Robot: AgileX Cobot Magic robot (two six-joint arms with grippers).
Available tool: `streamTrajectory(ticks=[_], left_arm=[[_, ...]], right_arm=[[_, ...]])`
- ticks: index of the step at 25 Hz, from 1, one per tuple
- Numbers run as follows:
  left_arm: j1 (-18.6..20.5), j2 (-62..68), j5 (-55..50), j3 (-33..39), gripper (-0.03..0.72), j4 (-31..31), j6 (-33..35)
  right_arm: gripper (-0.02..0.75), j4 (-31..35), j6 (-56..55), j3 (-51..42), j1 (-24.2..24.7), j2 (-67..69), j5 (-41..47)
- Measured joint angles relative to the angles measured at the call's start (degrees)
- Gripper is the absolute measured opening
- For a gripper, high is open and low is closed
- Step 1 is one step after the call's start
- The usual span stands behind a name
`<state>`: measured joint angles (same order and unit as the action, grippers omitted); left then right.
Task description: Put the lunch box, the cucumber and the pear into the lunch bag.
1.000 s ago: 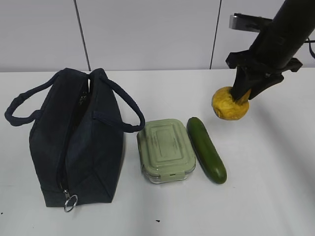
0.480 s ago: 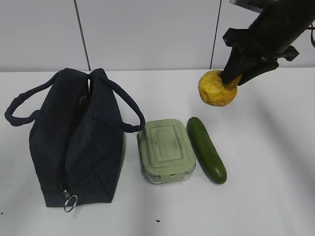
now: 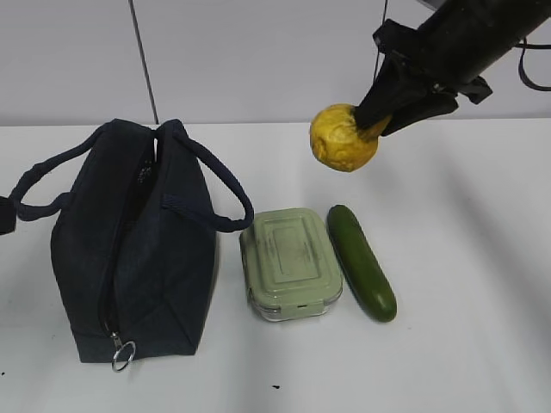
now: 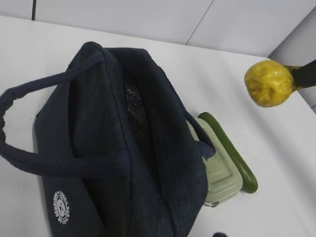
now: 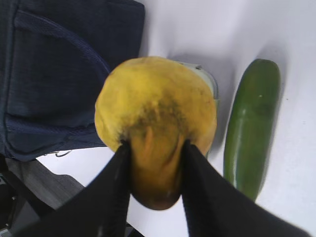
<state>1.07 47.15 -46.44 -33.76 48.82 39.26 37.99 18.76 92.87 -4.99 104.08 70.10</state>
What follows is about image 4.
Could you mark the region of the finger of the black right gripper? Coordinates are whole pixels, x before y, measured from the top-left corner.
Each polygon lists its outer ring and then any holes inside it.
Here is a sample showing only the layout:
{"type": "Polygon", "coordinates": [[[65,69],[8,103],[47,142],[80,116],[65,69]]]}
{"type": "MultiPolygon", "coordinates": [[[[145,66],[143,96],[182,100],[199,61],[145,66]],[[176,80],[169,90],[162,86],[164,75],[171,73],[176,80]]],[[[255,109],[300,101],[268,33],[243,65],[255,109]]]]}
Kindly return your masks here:
{"type": "Polygon", "coordinates": [[[295,66],[292,70],[293,90],[313,87],[316,85],[316,60],[304,65],[295,66]]]}

